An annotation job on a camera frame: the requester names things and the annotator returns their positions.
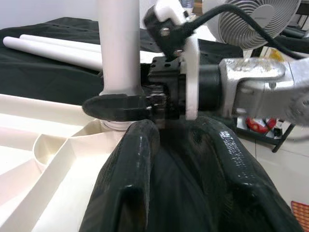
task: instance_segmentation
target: black connector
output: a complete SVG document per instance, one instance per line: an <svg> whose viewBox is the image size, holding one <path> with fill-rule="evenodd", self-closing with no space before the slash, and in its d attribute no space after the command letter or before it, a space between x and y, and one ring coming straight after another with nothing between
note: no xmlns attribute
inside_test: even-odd
<svg viewBox="0 0 309 232"><path fill-rule="evenodd" d="M187 36L181 26L176 26L171 19L160 22L155 14L155 8L148 10L144 24L155 43L162 49L168 61L175 60L184 49Z"/></svg>

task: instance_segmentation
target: black cable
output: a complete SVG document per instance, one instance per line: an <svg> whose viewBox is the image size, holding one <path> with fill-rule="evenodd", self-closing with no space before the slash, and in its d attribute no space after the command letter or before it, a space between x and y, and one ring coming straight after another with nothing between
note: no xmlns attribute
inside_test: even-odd
<svg viewBox="0 0 309 232"><path fill-rule="evenodd" d="M302 30L286 27L283 30L282 35L291 38L302 39L305 36L305 32Z"/></svg>
<svg viewBox="0 0 309 232"><path fill-rule="evenodd" d="M232 12L234 14L237 14L239 17L241 17L246 23L248 23L256 32L258 32L267 42L269 42L274 48L278 49L279 51L283 52L284 54L294 58L294 59L303 59L303 56L300 56L288 48L281 45L279 42L274 40L263 28L261 28L260 25L258 25L253 18L251 18L246 12L244 12L241 8L233 5L233 4L223 4L221 6L217 6L193 22L187 22L183 25L182 30L183 33L189 37L194 33L194 30L198 27L202 26L204 23L212 19L213 17L217 16L218 14L221 14L223 12Z"/></svg>

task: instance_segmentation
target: black wire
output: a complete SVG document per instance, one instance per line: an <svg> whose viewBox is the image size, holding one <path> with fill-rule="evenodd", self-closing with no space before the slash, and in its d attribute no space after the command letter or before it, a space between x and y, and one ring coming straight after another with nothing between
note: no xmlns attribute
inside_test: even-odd
<svg viewBox="0 0 309 232"><path fill-rule="evenodd" d="M303 56L300 56L285 46L281 45L279 42L274 40L260 25L258 25L253 18L251 18L246 12L244 12L241 8L233 5L233 4L223 4L221 6L215 7L201 17L197 18L193 22L187 22L183 25L184 34L186 36L190 36L194 33L194 30L198 27L202 26L204 23L212 19L213 17L221 14L223 12L232 12L241 17L246 23L248 23L256 32L258 32L267 42L269 42L274 48L283 52L284 54L294 58L294 59L303 59Z"/></svg>

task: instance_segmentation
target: orange mesh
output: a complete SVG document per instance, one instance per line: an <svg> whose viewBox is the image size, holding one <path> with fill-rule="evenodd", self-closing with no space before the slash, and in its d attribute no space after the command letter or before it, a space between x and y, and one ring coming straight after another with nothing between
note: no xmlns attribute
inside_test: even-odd
<svg viewBox="0 0 309 232"><path fill-rule="evenodd" d="M292 202L292 211L305 232L309 232L309 205Z"/></svg>

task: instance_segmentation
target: red object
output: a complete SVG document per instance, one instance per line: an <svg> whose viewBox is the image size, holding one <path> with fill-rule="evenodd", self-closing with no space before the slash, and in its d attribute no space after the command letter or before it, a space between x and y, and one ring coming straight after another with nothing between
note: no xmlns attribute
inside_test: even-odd
<svg viewBox="0 0 309 232"><path fill-rule="evenodd" d="M292 211L305 232L309 232L309 205L291 202Z"/></svg>
<svg viewBox="0 0 309 232"><path fill-rule="evenodd" d="M265 134L269 132L271 129L273 129L276 126L277 120L274 118L271 118L270 120L267 121L266 125L263 126L260 123L256 122L252 118L247 118L246 119L246 124L248 127L258 133Z"/></svg>

